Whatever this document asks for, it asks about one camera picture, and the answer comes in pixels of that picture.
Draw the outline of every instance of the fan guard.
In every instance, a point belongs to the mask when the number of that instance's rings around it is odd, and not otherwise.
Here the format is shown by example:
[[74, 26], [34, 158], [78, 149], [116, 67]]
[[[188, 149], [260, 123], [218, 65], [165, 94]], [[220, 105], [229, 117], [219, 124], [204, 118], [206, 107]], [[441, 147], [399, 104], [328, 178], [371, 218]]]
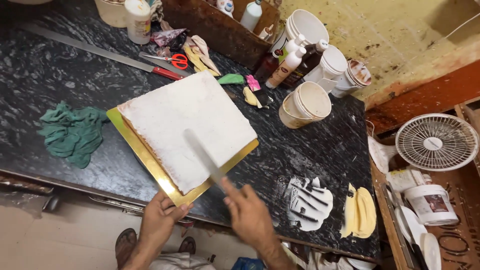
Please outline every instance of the fan guard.
[[479, 136], [458, 117], [431, 113], [405, 123], [396, 135], [395, 145], [403, 159], [415, 167], [450, 171], [472, 161], [479, 150]]

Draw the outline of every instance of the white frosted cake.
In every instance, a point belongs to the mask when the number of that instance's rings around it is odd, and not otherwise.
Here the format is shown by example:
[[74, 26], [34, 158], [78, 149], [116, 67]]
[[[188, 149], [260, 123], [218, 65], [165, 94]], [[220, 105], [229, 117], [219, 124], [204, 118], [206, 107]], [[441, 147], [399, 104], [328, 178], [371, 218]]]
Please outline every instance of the white frosted cake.
[[118, 109], [184, 195], [210, 175], [185, 141], [185, 129], [193, 129], [219, 167], [257, 137], [208, 71], [129, 100]]

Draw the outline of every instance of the white cloth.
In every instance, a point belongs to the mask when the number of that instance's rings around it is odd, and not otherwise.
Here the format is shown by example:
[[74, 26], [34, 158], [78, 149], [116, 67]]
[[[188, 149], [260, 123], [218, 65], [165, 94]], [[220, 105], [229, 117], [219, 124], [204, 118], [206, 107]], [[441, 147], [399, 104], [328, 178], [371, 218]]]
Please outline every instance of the white cloth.
[[150, 264], [149, 270], [215, 270], [205, 258], [188, 252], [162, 254]]

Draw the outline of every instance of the gold cake board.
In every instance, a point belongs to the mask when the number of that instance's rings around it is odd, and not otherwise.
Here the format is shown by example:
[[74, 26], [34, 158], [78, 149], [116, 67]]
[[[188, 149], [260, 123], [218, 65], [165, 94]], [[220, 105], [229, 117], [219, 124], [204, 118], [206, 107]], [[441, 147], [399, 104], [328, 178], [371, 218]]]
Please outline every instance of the gold cake board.
[[[107, 116], [112, 121], [113, 125], [117, 128], [123, 138], [127, 141], [130, 147], [133, 149], [138, 158], [142, 161], [145, 167], [148, 169], [150, 174], [155, 178], [155, 180], [160, 184], [160, 187], [163, 191], [170, 197], [173, 203], [176, 206], [182, 204], [189, 205], [196, 198], [198, 198], [203, 192], [205, 192], [209, 187], [215, 184], [213, 180], [208, 178], [200, 186], [191, 190], [187, 195], [183, 195], [178, 187], [173, 183], [172, 179], [168, 174], [163, 170], [162, 163], [156, 155], [154, 154], [152, 148], [144, 141], [144, 139], [139, 136], [135, 130], [132, 128], [130, 121], [124, 119], [117, 107], [107, 111]], [[244, 157], [246, 157], [250, 152], [252, 152], [258, 146], [258, 140], [254, 139], [247, 146], [242, 148], [240, 152], [235, 154], [229, 161], [227, 161], [223, 166], [220, 167], [220, 170], [223, 173], [231, 170], [237, 163], [240, 162]]]

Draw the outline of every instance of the black marble countertop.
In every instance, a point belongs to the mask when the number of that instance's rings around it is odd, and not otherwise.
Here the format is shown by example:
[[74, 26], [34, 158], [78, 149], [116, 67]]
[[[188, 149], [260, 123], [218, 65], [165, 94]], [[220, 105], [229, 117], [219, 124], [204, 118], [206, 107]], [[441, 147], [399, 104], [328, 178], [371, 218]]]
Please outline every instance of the black marble countertop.
[[[130, 42], [126, 29], [101, 21], [93, 0], [54, 0], [39, 6], [3, 1], [0, 10], [0, 170], [146, 204], [157, 192], [157, 183], [111, 123], [103, 127], [104, 141], [83, 170], [49, 155], [43, 137], [36, 131], [40, 129], [40, 116], [62, 100], [73, 108], [108, 110], [172, 80], [16, 29], [12, 20], [4, 18], [22, 18], [145, 63], [149, 62], [138, 53], [143, 50], [153, 54], [156, 45]], [[250, 73], [215, 52], [211, 52], [211, 58], [224, 74]], [[331, 96], [332, 112], [326, 119], [292, 130], [278, 117], [279, 105], [290, 90], [270, 90], [273, 105], [259, 110], [242, 101], [243, 86], [229, 85], [225, 89], [240, 98], [236, 105], [249, 119], [260, 142], [228, 176], [237, 186], [253, 186], [278, 223], [277, 233], [326, 250], [378, 259], [378, 229], [368, 239], [340, 239], [348, 184], [363, 186], [373, 194], [363, 102], [351, 96]], [[317, 231], [304, 232], [289, 225], [288, 202], [283, 196], [293, 175], [318, 176], [322, 187], [334, 196], [330, 216]], [[228, 225], [223, 197], [218, 187], [210, 188], [195, 201], [191, 216]]]

